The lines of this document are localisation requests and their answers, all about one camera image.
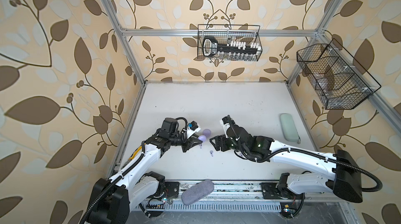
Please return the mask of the purple round charging case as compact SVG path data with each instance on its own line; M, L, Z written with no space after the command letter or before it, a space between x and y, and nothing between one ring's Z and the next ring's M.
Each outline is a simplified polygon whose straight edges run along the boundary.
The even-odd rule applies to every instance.
M205 142L210 138L211 134L212 134L212 132L211 132L210 129L204 129L203 132L202 132L202 135L200 135L198 137L198 140L201 140L202 142Z

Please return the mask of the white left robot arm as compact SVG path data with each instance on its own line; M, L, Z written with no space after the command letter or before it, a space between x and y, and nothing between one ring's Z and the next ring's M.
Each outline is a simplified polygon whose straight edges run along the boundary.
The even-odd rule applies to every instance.
M184 128L179 130L179 120ZM116 174L108 179L99 179L92 190L81 224L125 224L130 212L142 207L142 202L150 196L161 197L165 193L165 177L150 172L172 146L179 146L185 153L200 145L197 122L186 118L165 118L162 126L146 140L142 141L137 155L133 156Z

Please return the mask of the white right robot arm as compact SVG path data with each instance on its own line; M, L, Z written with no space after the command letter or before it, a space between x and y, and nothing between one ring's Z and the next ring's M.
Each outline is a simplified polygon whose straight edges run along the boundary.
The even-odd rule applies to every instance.
M252 136L244 129L212 137L210 143L221 152L234 151L245 160L278 162L305 170L304 174L284 172L277 190L285 197L304 193L332 193L338 198L361 203L364 192L378 192L381 180L358 167L346 151L319 153L293 147L266 136Z

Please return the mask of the grey felt glasses case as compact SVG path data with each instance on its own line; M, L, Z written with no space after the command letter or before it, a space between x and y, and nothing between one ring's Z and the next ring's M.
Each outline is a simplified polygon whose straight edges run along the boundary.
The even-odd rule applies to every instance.
M207 179L184 191L181 195L181 201L185 206L189 206L210 195L213 191L214 183Z

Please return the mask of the black socket holder rail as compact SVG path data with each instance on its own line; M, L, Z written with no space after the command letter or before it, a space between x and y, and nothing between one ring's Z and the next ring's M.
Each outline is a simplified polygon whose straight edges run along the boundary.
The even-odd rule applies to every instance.
M262 47L258 42L234 41L231 37L226 41L218 41L215 37L206 36L200 49L203 56L209 58L257 59L262 53Z

